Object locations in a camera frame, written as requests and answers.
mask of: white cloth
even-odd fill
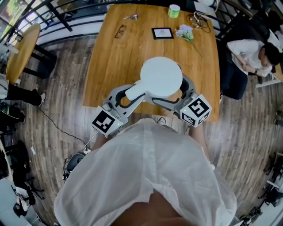
[[[16,193],[19,195],[17,197],[17,204],[19,205],[22,204],[23,210],[27,212],[28,208],[30,207],[30,201],[24,200],[25,198],[29,198],[27,191],[25,189],[16,187]]]
[[[283,49],[283,33],[282,31],[276,31],[275,34],[277,35],[278,37],[278,40],[280,42],[280,48],[281,48],[281,52],[282,52],[282,49]]]
[[[272,43],[279,50],[279,52],[282,53],[283,40],[281,40],[280,42],[279,39],[276,37],[276,35],[272,32],[272,30],[269,30],[269,31],[270,31],[270,35],[267,41]]]
[[[8,95],[9,80],[6,80],[6,75],[0,73],[0,100],[4,100]]]
[[[272,70],[272,66],[266,68],[262,67],[261,61],[258,58],[258,54],[261,48],[264,46],[263,42],[252,39],[242,39],[237,41],[230,41],[227,43],[227,45],[233,53],[232,61],[246,75],[248,75],[248,72],[245,72],[243,70],[241,62],[235,57],[235,55],[241,55],[248,65],[261,71],[264,77],[266,77]]]
[[[84,157],[54,213],[62,226],[109,226],[132,204],[148,202],[154,189],[198,226],[227,226],[236,212],[233,191],[198,143],[144,119]]]

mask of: eyeglasses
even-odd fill
[[[127,26],[126,25],[121,25],[119,30],[117,31],[115,38],[121,38],[124,35],[124,32],[126,31]]]

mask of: black and white marker cube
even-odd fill
[[[180,110],[180,117],[188,124],[197,127],[209,117],[211,110],[211,106],[201,94]]]
[[[102,107],[98,106],[95,111],[94,121],[92,122],[93,128],[98,130],[105,137],[114,133],[124,124],[111,115],[108,111],[104,110]]]

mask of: hand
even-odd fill
[[[242,67],[243,67],[243,70],[245,72],[255,73],[255,71],[256,71],[253,67],[251,67],[249,65],[243,65]]]

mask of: small object on table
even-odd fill
[[[126,16],[124,17],[124,19],[128,19],[128,18],[131,18],[132,20],[137,20],[138,19],[138,15],[140,15],[141,13],[137,13],[137,14],[133,14],[133,15],[130,15],[130,16]]]
[[[168,16],[171,18],[177,18],[180,13],[180,6],[172,4],[169,6]]]
[[[124,35],[124,32],[127,30],[127,26],[122,24],[118,29],[114,38],[121,38]]]
[[[186,41],[190,42],[193,47],[195,48],[195,50],[199,53],[199,55],[202,57],[202,55],[200,54],[200,52],[197,50],[197,48],[195,47],[195,45],[193,44],[193,39],[194,39],[194,35],[193,35],[193,29],[190,26],[187,26],[185,24],[180,26],[179,30],[176,30],[176,36],[180,37],[182,39],[185,39]]]
[[[154,39],[173,39],[173,33],[170,27],[152,28]]]

